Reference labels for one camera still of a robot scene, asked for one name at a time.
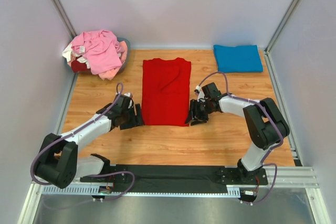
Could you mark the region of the red t shirt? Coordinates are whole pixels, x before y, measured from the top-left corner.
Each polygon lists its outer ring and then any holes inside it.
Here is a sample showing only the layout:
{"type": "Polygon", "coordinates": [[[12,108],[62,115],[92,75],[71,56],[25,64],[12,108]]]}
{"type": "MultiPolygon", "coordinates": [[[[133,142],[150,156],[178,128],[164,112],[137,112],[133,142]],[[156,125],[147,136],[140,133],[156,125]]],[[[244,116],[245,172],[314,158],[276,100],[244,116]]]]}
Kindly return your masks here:
{"type": "Polygon", "coordinates": [[[176,58],[143,61],[142,116],[145,125],[188,126],[191,62],[176,58]]]}

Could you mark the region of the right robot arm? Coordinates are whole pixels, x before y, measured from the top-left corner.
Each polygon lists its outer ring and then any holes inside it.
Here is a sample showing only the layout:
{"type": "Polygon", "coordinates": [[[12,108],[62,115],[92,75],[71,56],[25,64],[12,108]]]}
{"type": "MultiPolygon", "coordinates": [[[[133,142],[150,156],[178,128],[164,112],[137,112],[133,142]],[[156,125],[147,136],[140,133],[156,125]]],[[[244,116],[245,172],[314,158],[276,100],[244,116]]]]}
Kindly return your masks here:
{"type": "Polygon", "coordinates": [[[231,93],[221,93],[215,83],[209,83],[197,91],[197,99],[190,101],[185,123],[193,126],[207,123],[214,112],[229,113],[245,119],[251,145],[236,168],[221,168],[222,182],[247,184],[261,182],[265,170],[264,161],[269,153],[283,142],[290,133],[285,118],[271,98],[248,100],[231,93]]]}

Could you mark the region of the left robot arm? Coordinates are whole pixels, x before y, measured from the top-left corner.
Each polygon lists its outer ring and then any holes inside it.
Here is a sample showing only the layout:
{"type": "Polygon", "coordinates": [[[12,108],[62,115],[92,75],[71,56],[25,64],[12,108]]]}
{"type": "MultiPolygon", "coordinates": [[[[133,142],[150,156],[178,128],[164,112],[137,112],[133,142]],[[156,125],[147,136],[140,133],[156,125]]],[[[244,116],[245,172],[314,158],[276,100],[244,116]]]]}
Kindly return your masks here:
{"type": "Polygon", "coordinates": [[[80,158],[79,152],[98,137],[114,129],[126,130],[143,126],[141,106],[131,94],[118,94],[112,103],[98,110],[92,118],[75,129],[45,136],[40,151],[31,165],[31,175],[41,185],[66,188],[74,179],[93,177],[104,183],[110,176],[110,161],[91,154],[80,158]]]}

